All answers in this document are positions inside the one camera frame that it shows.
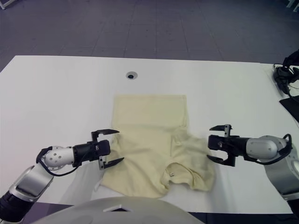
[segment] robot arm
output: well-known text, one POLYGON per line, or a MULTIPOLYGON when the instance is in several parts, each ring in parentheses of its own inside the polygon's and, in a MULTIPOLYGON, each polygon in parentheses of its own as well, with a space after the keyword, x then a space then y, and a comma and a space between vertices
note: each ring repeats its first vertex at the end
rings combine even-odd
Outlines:
POLYGON ((64 176, 74 172, 84 161, 99 160, 99 168, 103 170, 122 161, 124 158, 106 163, 103 156, 110 154, 108 140, 97 141, 99 134, 113 134, 118 131, 105 129, 92 132, 92 141, 73 147, 52 146, 42 149, 36 158, 36 165, 29 167, 8 192, 0 198, 0 223, 21 222, 32 205, 41 197, 53 181, 54 176, 64 176), (56 174, 65 165, 74 169, 64 174, 56 174))
POLYGON ((243 156, 244 160, 264 165, 266 174, 280 193, 289 203, 293 213, 299 217, 299 159, 297 150, 292 145, 290 134, 283 138, 262 136, 260 138, 242 138, 230 135, 231 125, 212 127, 211 131, 224 131, 224 137, 210 135, 208 147, 211 150, 221 150, 228 158, 208 155, 213 162, 235 166, 235 158, 243 156))

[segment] black cable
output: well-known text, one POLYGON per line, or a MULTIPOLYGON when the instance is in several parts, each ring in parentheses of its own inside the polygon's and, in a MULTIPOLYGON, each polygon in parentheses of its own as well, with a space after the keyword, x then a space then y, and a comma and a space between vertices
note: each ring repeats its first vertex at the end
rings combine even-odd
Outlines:
POLYGON ((299 101, 294 96, 292 96, 290 94, 290 92, 288 93, 288 96, 289 96, 290 99, 294 100, 297 104, 299 104, 299 101))
POLYGON ((78 163, 78 165, 73 169, 71 170, 70 172, 67 172, 67 173, 64 173, 64 174, 55 174, 55 173, 52 173, 51 171, 49 171, 48 167, 44 164, 44 162, 42 161, 41 158, 38 159, 38 162, 41 164, 41 166, 47 171, 47 173, 53 175, 53 176, 65 176, 65 175, 68 175, 68 174, 71 174, 72 172, 74 172, 76 169, 79 168, 80 164, 83 162, 83 159, 86 157, 86 155, 88 154, 89 152, 86 152, 83 156, 82 156, 82 159, 81 161, 78 163))
MULTIPOLYGON (((283 67, 282 64, 275 63, 275 64, 273 64, 273 69, 276 69, 276 67, 275 67, 276 65, 281 65, 281 66, 283 67)), ((287 69, 288 69, 293 75, 295 75, 293 69, 291 69, 290 67, 287 68, 287 69)), ((285 82, 285 86, 286 86, 286 90, 287 90, 287 95, 289 96, 289 98, 292 99, 292 100, 294 100, 296 103, 299 104, 299 101, 298 101, 294 96, 291 95, 291 93, 290 93, 290 89, 288 88, 288 86, 289 86, 289 78, 286 78, 286 77, 284 77, 284 76, 280 76, 280 75, 279 75, 279 79, 285 82)))

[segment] floor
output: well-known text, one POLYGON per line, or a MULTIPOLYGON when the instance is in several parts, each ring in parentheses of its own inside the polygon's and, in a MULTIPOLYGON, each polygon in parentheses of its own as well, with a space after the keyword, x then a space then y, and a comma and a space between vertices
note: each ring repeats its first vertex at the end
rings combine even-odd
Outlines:
POLYGON ((15 55, 279 63, 299 49, 282 0, 18 0, 0 10, 0 71, 15 55))

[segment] table surface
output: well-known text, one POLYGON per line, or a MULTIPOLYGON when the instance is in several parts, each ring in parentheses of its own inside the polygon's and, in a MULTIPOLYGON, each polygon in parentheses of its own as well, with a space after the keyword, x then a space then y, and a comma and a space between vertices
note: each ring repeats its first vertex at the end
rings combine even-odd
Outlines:
MULTIPOLYGON (((271 65, 259 63, 16 56, 0 73, 0 194, 42 148, 85 143, 91 131, 109 128, 117 94, 186 95, 189 130, 197 137, 207 138, 209 128, 222 124, 243 137, 296 136, 299 128, 278 102, 271 73, 271 65), (129 71, 138 78, 128 80, 129 71)), ((299 146, 298 138, 293 142, 299 146)), ((291 213, 263 166, 237 158, 236 167, 216 164, 215 170, 211 192, 173 184, 162 200, 193 212, 291 213)), ((97 187, 101 175, 96 161, 84 164, 56 177, 39 201, 79 204, 120 196, 97 187)))

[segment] black device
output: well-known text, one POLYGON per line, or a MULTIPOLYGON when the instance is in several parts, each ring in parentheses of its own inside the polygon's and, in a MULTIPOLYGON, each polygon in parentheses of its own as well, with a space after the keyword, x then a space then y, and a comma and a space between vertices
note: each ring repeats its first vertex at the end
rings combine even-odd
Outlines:
MULTIPOLYGON (((293 98, 299 102, 299 96, 293 98)), ((279 102, 299 122, 299 104, 294 102, 294 99, 282 99, 279 102)))

